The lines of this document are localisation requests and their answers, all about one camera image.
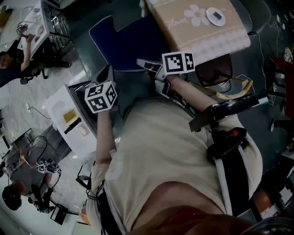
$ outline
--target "navy blue cushion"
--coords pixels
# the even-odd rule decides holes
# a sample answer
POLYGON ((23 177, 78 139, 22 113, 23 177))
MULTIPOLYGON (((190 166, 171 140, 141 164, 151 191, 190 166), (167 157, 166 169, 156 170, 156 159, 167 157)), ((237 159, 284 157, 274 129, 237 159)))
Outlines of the navy blue cushion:
POLYGON ((112 16, 106 17, 89 31, 91 38, 108 64, 121 72, 137 72, 137 58, 161 59, 170 52, 168 44, 152 15, 115 31, 112 16))

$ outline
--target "beige t-shirt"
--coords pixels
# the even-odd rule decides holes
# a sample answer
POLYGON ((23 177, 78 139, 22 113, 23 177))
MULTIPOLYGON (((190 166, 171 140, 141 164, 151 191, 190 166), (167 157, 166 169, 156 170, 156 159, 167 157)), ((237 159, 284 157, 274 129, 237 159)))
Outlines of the beige t-shirt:
MULTIPOLYGON (((226 213, 217 170, 206 159, 210 133, 195 133, 189 128, 192 118, 169 100, 141 101, 130 112, 117 153, 109 168, 92 168, 92 191, 97 192, 105 179, 129 232, 152 191, 160 184, 176 181, 189 184, 211 199, 226 213)), ((242 127, 237 116, 224 119, 220 128, 242 127)), ((262 158, 251 137, 244 150, 249 170, 249 192, 252 196, 262 176, 262 158)), ((87 216, 92 226, 100 229, 96 202, 87 202, 87 216)))

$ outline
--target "gray floor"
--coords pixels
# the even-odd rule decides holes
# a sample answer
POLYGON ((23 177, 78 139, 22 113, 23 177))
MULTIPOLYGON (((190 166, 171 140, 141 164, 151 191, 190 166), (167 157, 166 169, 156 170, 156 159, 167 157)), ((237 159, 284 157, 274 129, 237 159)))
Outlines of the gray floor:
MULTIPOLYGON (((239 7, 238 0, 232 0, 243 23, 248 26, 249 15, 239 7)), ((272 15, 279 14, 282 21, 282 12, 279 10, 275 0, 265 0, 271 9, 272 15)), ((82 60, 88 76, 94 76, 103 66, 106 65, 102 55, 92 42, 89 36, 89 29, 98 21, 108 15, 114 17, 116 29, 133 22, 141 17, 141 9, 138 6, 139 0, 113 0, 107 3, 106 0, 90 1, 85 5, 82 0, 77 0, 65 9, 66 17, 70 26, 70 34, 74 45, 82 60)), ((262 58, 260 54, 260 44, 258 36, 251 36, 251 47, 241 52, 231 55, 233 63, 233 74, 238 76, 245 74, 254 81, 256 92, 265 90, 265 78, 262 74, 262 58)), ((266 26, 260 34, 262 51, 265 57, 265 64, 269 64, 269 56, 276 55, 277 31, 266 26)), ((286 46, 291 45, 289 31, 283 31, 283 41, 278 40, 279 56, 286 46)), ((116 78, 121 90, 119 102, 124 108, 131 103, 136 96, 144 96, 148 90, 148 80, 142 73, 116 74, 116 78)), ((195 74, 189 75, 190 80, 197 80, 195 74)), ((232 85, 232 90, 228 94, 237 93, 240 87, 232 85)), ((264 173, 272 169, 285 150, 287 144, 287 133, 283 129, 276 129, 273 133, 269 131, 269 126, 273 118, 284 119, 280 112, 280 105, 283 100, 276 98, 275 106, 263 105, 252 110, 248 110, 239 115, 239 118, 252 138, 259 147, 264 160, 264 173)))

